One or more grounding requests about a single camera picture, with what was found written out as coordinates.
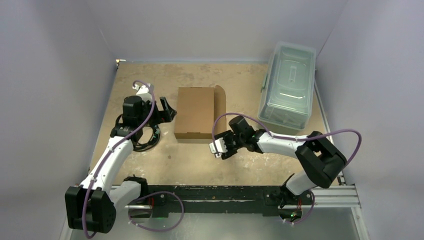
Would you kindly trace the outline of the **brown cardboard box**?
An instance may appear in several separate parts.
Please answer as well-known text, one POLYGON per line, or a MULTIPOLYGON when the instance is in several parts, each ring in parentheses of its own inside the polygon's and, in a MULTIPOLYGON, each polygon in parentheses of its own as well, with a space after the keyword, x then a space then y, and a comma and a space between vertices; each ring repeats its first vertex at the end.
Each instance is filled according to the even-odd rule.
POLYGON ((209 143, 212 134, 227 130, 226 92, 214 87, 179 87, 174 136, 179 143, 209 143))

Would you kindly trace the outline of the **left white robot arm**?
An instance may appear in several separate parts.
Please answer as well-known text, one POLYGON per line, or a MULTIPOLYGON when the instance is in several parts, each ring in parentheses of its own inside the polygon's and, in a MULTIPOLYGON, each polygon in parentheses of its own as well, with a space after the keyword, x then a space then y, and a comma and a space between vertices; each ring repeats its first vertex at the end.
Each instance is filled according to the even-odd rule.
POLYGON ((145 178, 129 176, 112 188, 121 166, 138 146, 143 127, 153 129, 161 123, 170 123, 177 112, 165 97, 160 97, 162 110, 158 110, 149 96, 132 95, 124 99, 123 113, 116 119, 107 147, 92 172, 78 185, 65 192, 68 226, 82 230, 88 239, 97 233, 108 233, 116 220, 117 212, 131 202, 154 206, 156 193, 150 193, 145 178))

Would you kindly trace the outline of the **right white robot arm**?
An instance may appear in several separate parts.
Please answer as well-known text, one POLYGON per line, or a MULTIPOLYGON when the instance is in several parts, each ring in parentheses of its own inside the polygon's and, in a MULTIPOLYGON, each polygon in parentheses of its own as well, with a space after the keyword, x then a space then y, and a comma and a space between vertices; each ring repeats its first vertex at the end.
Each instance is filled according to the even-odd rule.
POLYGON ((254 129, 243 116, 229 122, 230 129, 216 134, 209 149, 223 160, 239 149, 259 154, 279 154, 295 158, 302 171, 290 176, 282 185, 280 196, 288 204, 294 203, 305 191, 315 187, 329 188, 348 161, 321 132, 293 136, 277 134, 266 129, 254 129))

